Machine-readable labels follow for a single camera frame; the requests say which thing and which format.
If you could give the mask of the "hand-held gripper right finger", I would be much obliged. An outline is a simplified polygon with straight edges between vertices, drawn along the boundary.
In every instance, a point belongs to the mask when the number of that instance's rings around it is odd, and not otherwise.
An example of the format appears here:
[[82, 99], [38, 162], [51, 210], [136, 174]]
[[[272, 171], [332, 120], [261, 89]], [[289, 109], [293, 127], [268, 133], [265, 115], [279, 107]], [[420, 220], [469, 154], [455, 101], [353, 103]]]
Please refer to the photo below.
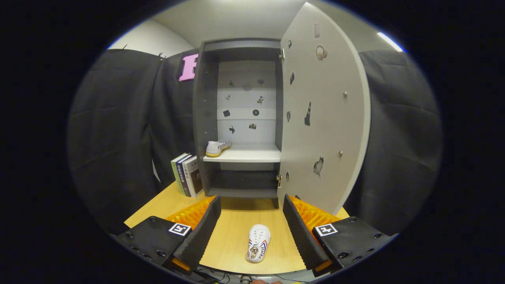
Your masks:
[[306, 269], [316, 277], [362, 262], [397, 237], [355, 216], [338, 218], [295, 196], [285, 195], [283, 213]]

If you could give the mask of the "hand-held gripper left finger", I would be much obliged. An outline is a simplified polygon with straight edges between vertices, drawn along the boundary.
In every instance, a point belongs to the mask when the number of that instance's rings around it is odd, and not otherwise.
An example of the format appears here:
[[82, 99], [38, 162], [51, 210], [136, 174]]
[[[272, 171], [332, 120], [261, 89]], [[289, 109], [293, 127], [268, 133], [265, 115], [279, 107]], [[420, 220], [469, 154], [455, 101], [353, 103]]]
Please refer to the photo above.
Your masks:
[[166, 218], [147, 217], [112, 239], [150, 263], [191, 275], [220, 215], [221, 198], [211, 196]]

